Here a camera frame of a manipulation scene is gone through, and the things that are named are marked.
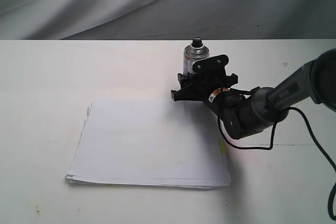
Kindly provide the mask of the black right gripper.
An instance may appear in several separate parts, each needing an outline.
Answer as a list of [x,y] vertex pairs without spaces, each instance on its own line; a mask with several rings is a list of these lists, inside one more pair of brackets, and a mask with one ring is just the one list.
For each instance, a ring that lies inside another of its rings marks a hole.
[[236,107],[238,93],[229,89],[238,83],[238,75],[228,76],[225,66],[227,55],[218,55],[195,61],[191,65],[191,73],[177,75],[179,90],[172,90],[173,101],[202,101],[210,108]]

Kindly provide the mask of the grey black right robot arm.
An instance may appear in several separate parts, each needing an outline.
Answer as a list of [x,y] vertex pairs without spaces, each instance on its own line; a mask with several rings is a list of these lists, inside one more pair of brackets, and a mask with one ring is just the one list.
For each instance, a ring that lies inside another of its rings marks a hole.
[[172,90],[174,101],[201,101],[213,111],[230,138],[258,134],[283,121],[289,107],[311,98],[335,110],[335,49],[305,63],[274,88],[234,89],[238,76],[228,76],[227,55],[199,59],[186,74],[177,75],[179,90]]

